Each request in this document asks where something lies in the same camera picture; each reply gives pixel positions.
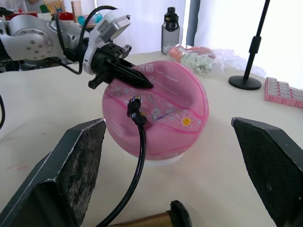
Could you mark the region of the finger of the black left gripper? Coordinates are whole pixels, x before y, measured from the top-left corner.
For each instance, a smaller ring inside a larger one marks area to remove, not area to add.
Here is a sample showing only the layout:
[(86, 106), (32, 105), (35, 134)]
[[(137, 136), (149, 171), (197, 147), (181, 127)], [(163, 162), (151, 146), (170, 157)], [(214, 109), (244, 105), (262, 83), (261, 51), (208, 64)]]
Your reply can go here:
[(116, 64), (111, 70), (115, 79), (124, 82), (134, 88), (153, 88), (153, 84), (141, 72), (133, 68), (129, 68), (121, 64)]
[(124, 68), (132, 68), (134, 67), (135, 65), (133, 63), (130, 63), (129, 61), (126, 61), (125, 59), (120, 59), (118, 61), (118, 64), (120, 67), (122, 67), (123, 69)]

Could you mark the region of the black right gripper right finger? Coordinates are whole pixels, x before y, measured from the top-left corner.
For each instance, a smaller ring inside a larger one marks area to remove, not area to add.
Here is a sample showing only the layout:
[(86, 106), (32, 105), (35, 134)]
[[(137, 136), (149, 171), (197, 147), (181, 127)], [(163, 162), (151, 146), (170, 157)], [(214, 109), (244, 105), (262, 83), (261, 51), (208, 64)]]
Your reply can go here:
[(278, 227), (303, 225), (303, 150), (280, 128), (233, 117), (248, 175)]

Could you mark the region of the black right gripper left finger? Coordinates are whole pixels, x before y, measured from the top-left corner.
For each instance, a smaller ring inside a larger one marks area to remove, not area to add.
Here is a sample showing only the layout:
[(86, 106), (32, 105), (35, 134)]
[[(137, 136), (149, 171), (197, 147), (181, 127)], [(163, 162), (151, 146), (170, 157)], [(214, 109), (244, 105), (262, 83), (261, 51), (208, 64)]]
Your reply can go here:
[(96, 185), (104, 119), (68, 129), (0, 214), (2, 227), (79, 227)]

